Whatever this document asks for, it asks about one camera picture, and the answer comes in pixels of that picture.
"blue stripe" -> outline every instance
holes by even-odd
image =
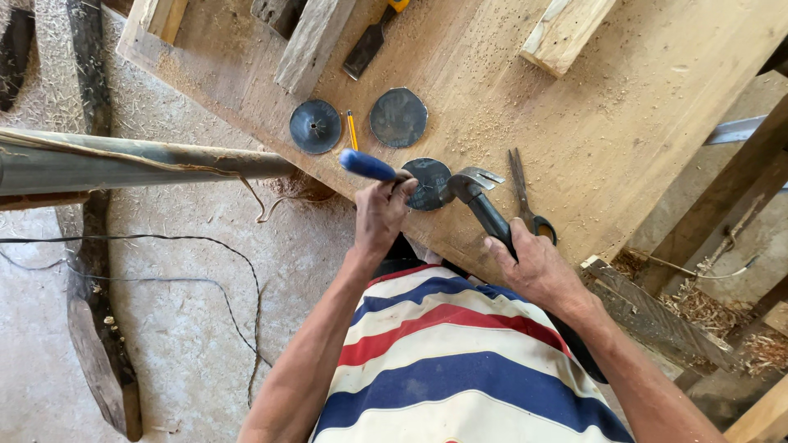
[[[633,442],[615,414],[599,400],[578,397],[558,378],[495,352],[421,359],[382,371],[357,393],[334,393],[325,402],[315,435],[328,428],[353,426],[367,409],[405,408],[471,389],[579,433],[597,426],[610,440]]]
[[[446,294],[459,294],[462,291],[466,291],[467,289],[472,289],[474,291],[479,291],[482,294],[486,295],[491,300],[494,300],[498,295],[503,295],[509,300],[521,300],[525,301],[521,296],[517,295],[515,292],[512,292],[509,289],[501,288],[500,286],[473,286],[468,280],[462,277],[452,277],[452,278],[443,278],[443,277],[431,277],[425,280],[416,288],[411,289],[408,292],[404,292],[394,297],[389,298],[382,298],[382,297],[372,297],[372,296],[364,296],[364,303],[362,303],[361,307],[356,309],[355,313],[353,314],[353,319],[351,320],[350,326],[358,323],[361,318],[369,312],[379,312],[383,311],[386,308],[392,307],[396,304],[411,301],[416,304],[422,304],[424,297],[437,294],[439,292],[443,292]]]

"person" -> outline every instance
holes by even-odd
[[[417,183],[356,194],[355,244],[238,442],[633,441],[542,310],[583,339],[639,443],[725,442],[522,220],[511,221],[519,262],[484,239],[512,290],[392,258]],[[384,262],[393,272],[376,275]]]

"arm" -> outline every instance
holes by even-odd
[[[577,331],[619,398],[638,443],[725,443],[684,393],[621,332],[547,237],[532,235],[519,218],[510,225],[520,262],[497,239],[485,239],[504,279]]]
[[[355,244],[339,273],[266,376],[239,443],[303,442],[325,403],[355,307],[400,233],[418,182],[379,182],[356,193]]]

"wooden workbench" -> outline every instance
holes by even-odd
[[[191,0],[174,47],[139,26],[135,2],[119,54],[353,198],[368,181],[337,156],[297,151],[297,101],[273,83],[286,42],[249,13],[251,0]],[[360,81],[341,63],[382,0],[357,0],[314,96],[356,117],[359,150],[393,166],[432,157],[452,171],[480,166],[511,177],[519,147],[531,207],[559,234],[572,264],[610,259],[655,206],[728,107],[788,33],[785,0],[622,0],[561,80],[518,56],[549,0],[418,0],[392,21]],[[395,150],[368,113],[407,86],[429,110],[424,136]],[[517,213],[511,181],[488,193]],[[459,201],[413,211],[406,233],[466,270],[499,281],[481,226]]]

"scissors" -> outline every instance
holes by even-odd
[[[528,229],[533,235],[547,235],[551,238],[552,244],[555,246],[558,243],[556,230],[552,227],[550,222],[547,221],[547,218],[534,214],[531,208],[528,207],[526,175],[522,171],[522,161],[520,160],[520,150],[518,148],[515,148],[514,155],[511,154],[511,149],[509,150],[509,167],[511,167],[512,181],[515,183],[517,200],[520,202],[520,218],[526,223],[526,226],[528,226]]]

